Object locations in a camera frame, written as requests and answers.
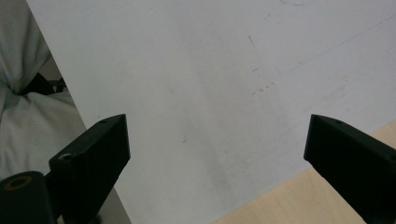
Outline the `pale grey cloth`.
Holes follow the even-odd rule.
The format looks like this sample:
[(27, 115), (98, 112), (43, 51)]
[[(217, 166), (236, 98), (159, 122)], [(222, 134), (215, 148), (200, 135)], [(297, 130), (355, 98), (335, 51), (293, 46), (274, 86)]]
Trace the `pale grey cloth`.
[(27, 93), (51, 58), (26, 0), (0, 0), (0, 181), (49, 171), (49, 159), (85, 132), (69, 92)]

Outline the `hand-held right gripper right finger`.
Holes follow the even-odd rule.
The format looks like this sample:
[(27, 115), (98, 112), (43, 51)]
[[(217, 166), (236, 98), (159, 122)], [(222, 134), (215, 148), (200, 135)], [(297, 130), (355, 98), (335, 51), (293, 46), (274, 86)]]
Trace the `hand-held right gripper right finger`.
[(368, 224), (396, 224), (396, 149), (347, 123), (310, 119), (304, 159)]

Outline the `white table sheet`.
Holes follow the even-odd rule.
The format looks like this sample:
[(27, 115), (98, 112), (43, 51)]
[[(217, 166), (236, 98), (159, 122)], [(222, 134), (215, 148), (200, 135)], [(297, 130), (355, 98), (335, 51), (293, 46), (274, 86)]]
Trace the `white table sheet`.
[(133, 224), (206, 224), (307, 166), (312, 115), (396, 119), (396, 0), (27, 0)]

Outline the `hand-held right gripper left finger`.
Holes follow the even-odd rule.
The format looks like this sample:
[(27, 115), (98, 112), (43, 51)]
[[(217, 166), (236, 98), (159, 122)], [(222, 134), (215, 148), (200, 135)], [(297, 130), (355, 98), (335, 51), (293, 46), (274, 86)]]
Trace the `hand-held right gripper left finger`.
[(88, 224), (129, 159), (126, 116), (96, 122), (49, 160), (47, 179), (55, 213), (65, 224)]

